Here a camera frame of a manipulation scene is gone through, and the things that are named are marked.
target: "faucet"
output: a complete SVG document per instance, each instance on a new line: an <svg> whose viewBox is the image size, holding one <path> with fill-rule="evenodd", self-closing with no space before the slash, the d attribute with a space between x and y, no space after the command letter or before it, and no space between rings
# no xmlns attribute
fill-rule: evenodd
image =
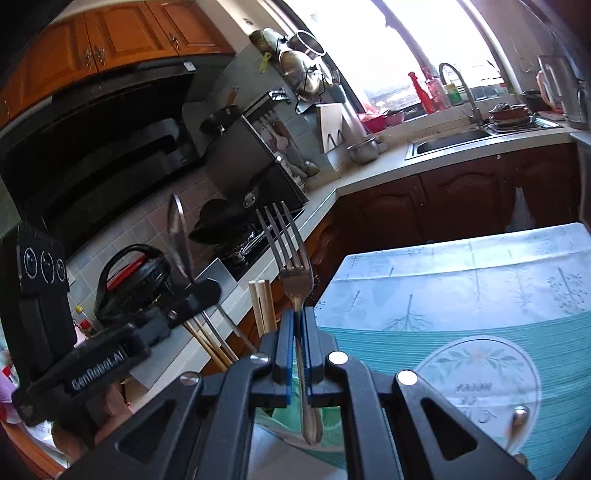
<svg viewBox="0 0 591 480"><path fill-rule="evenodd" d="M472 115L473 115L470 117L470 121L476 123L476 125L478 125L479 127L484 126L485 121L482 118L482 115L480 114L480 110L476 106L476 99L474 98L474 94L472 93L472 91L470 90L468 85L466 84L466 81L464 80L464 77L462 76L460 71L457 68L455 68L453 65L444 61L443 63L439 64L439 78L441 78L441 81L445 84L445 79L443 77L443 67L444 66L448 66L454 72L456 72L457 77L460 79L460 82L462 83L462 85L464 87L466 95L468 95L468 100L470 101L470 105L472 106Z"/></svg>

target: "table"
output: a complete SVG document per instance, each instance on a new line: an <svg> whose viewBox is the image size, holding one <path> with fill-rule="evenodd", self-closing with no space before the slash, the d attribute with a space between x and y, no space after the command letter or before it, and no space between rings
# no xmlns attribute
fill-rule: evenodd
<svg viewBox="0 0 591 480"><path fill-rule="evenodd" d="M372 369L413 368L538 479L591 424L591 237L580 223L350 255L316 306L319 327Z"/></svg>

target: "cabinet door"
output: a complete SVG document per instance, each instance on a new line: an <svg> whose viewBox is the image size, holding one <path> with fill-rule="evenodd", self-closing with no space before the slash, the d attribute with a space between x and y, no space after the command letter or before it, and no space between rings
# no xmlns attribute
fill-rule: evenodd
<svg viewBox="0 0 591 480"><path fill-rule="evenodd" d="M84 16L99 71L177 55L144 2L110 5Z"/></svg>
<svg viewBox="0 0 591 480"><path fill-rule="evenodd" d="M504 158L480 158L420 174L435 240L504 233L511 223L515 188Z"/></svg>
<svg viewBox="0 0 591 480"><path fill-rule="evenodd" d="M422 245L433 237L416 175L342 197L339 207L358 252Z"/></svg>
<svg viewBox="0 0 591 480"><path fill-rule="evenodd" d="M61 88L96 73L84 16L50 25L27 49L13 74L11 119Z"/></svg>
<svg viewBox="0 0 591 480"><path fill-rule="evenodd" d="M519 150L507 154L507 159L537 228L579 221L581 187L575 144Z"/></svg>
<svg viewBox="0 0 591 480"><path fill-rule="evenodd" d="M179 55L234 53L194 0L147 2Z"/></svg>

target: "lower cabinet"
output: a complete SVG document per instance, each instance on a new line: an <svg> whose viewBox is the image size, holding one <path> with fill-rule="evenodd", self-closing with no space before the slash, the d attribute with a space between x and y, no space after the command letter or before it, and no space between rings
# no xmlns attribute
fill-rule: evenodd
<svg viewBox="0 0 591 480"><path fill-rule="evenodd" d="M436 242L503 233L511 223L515 187L501 155L437 168L419 176Z"/></svg>

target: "range hood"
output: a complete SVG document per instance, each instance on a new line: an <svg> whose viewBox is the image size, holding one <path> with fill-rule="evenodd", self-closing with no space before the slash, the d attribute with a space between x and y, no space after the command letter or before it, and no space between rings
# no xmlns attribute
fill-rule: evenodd
<svg viewBox="0 0 591 480"><path fill-rule="evenodd" d="M174 57L96 75L10 125L0 138L0 175L20 217L61 240L71 257L201 166L183 105L203 100L232 58Z"/></svg>

